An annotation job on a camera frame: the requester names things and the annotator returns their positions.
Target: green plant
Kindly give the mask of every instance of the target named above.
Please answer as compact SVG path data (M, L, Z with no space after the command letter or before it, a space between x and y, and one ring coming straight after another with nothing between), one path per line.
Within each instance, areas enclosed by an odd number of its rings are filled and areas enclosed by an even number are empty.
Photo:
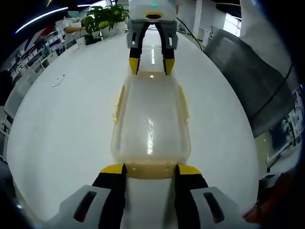
M91 7L87 12L87 16L81 21L85 26L86 31L92 34L99 29L109 27L112 30L116 23L125 21L129 18L129 10L124 9L124 5L118 4L115 6L102 6Z

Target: office desk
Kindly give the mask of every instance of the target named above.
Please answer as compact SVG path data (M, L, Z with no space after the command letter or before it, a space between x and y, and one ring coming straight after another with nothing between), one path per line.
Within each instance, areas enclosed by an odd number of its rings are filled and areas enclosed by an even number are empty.
M146 33L144 46L159 42L154 32ZM72 46L39 76L19 107L7 159L18 189L42 220L54 216L80 187L91 185L102 168L116 163L110 152L112 114L130 73L125 36ZM189 105L192 151L187 163L245 211L256 201L258 162L244 110L212 61L181 35L175 59L173 74ZM163 221L155 219L164 213L167 198L160 187L169 184L168 179L129 181L129 195L138 205L133 209L147 214L142 219ZM139 195L141 190L149 194ZM141 220L138 216L131 221Z

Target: window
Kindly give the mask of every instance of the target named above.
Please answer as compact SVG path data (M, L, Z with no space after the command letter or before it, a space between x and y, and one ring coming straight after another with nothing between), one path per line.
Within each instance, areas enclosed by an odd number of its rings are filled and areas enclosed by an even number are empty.
M228 13L225 15L224 30L239 37L241 26L242 22L239 19L233 17L231 14Z

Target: gray chair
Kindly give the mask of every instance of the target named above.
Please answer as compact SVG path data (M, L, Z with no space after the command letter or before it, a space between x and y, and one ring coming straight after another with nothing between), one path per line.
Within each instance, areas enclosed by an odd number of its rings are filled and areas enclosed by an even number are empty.
M36 63L35 63L35 65L36 65L36 67L40 67L40 62L39 61L36 61ZM24 75L22 76L22 78L23 79L26 79L27 81L28 81L28 83L30 84L30 85L32 85L34 82L35 82L35 80L38 78L38 74L36 73L36 71L33 69L33 68L29 68L25 73L24 73Z
M32 81L33 79L31 79L29 75L28 76L24 75L23 77L20 78L20 80L16 83L15 87L11 91L4 105L4 111L9 116L9 118L11 119L15 118L15 115L18 111L18 108L24 96L31 87Z
M258 112L283 84L285 77L264 62L238 37L218 30L203 52L219 68L235 91L254 137L269 130L293 109L295 97L288 84L284 83L268 105Z
M6 114L4 112L4 107L0 106L0 157L3 161L6 161L6 147L9 139L9 133L5 131L5 119Z

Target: ceiling light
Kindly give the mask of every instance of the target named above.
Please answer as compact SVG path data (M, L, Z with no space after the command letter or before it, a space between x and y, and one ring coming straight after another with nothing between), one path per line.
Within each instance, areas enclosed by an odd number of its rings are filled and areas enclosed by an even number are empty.
M234 17L234 18L236 18L236 19L238 19L238 20L242 20L241 18L239 18L239 17L236 17L236 16L232 16L232 17Z
M217 5L229 5L229 6L240 6L240 4L228 3L228 2L217 2Z
M86 5L78 5L78 7L85 7L85 6L91 6L91 5L89 5L89 4L86 4ZM64 7L64 8L60 8L60 9L57 9L57 10L53 10L53 11L47 12L47 13L45 13L45 14L43 14L43 15L37 17L37 18L34 18L33 20L31 20L31 21L25 23L25 24L22 25L19 29L17 29L17 31L15 32L15 34L18 33L20 30L24 29L25 27L27 27L28 25L30 25L31 23L37 21L37 20L40 19L40 18L43 18L43 17L48 16L48 15L50 15L50 14L52 14L52 13L56 13L56 12L59 12L59 11L61 11L61 10L66 10L66 9L68 9L68 7Z
M48 0L47 7L51 4L52 0Z

